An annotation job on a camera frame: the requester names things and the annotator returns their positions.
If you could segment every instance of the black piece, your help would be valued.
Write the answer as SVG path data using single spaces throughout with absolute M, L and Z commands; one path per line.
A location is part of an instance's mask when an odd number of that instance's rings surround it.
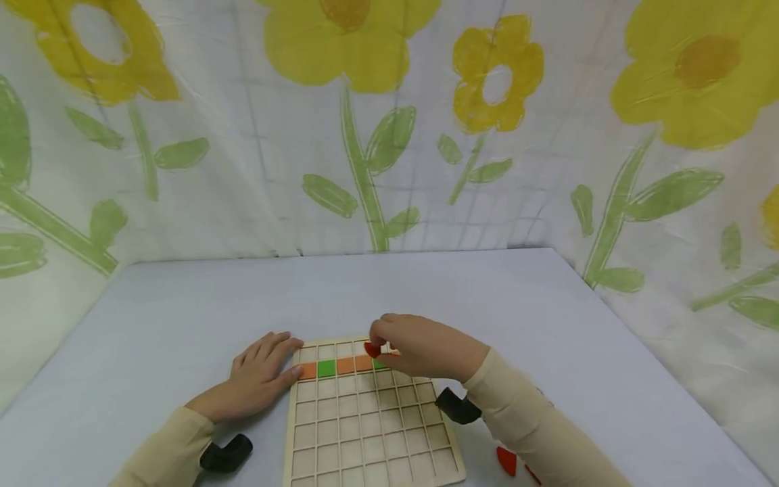
M 231 474 L 252 452 L 252 441 L 244 435 L 236 435 L 225 448 L 211 443 L 200 456 L 200 467 L 217 474 Z
M 435 405 L 449 416 L 449 419 L 461 425 L 472 423 L 481 417 L 481 409 L 477 408 L 468 397 L 460 399 L 447 387 L 435 400 Z

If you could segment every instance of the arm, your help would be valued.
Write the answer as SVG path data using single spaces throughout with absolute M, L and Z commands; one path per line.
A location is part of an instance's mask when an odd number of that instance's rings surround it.
M 213 430 L 214 423 L 200 413 L 176 409 L 127 460 L 110 487 L 189 487 L 202 471 L 200 455 L 211 443 Z
M 597 445 L 495 349 L 464 387 L 492 436 L 518 454 L 543 485 L 630 486 Z

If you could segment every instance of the grid pattern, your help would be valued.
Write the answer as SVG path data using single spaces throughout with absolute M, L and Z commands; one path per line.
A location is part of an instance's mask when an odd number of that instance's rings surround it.
M 296 354 L 296 363 L 316 363 L 323 373 L 304 376 L 292 390 L 285 485 L 448 485 L 465 479 L 432 381 L 376 366 L 360 370 L 360 362 L 371 363 L 364 342 L 306 344 Z M 338 366 L 331 370 L 333 362 Z

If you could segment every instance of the table surface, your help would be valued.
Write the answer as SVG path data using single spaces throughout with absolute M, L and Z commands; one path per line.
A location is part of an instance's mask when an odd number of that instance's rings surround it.
M 257 337 L 366 333 L 384 312 L 429 316 L 495 346 L 636 486 L 770 485 L 550 249 L 131 266 L 0 418 L 0 483 L 106 485 Z M 287 402 L 223 431 L 243 431 L 254 453 L 204 484 L 281 485 Z M 531 485 L 502 472 L 482 422 L 456 434 L 467 485 Z

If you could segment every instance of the fabric backdrop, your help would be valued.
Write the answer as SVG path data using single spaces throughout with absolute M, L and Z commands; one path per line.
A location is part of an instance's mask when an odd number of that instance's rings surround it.
M 779 480 L 776 0 L 0 0 L 0 45 L 0 411 L 131 263 L 543 245 Z

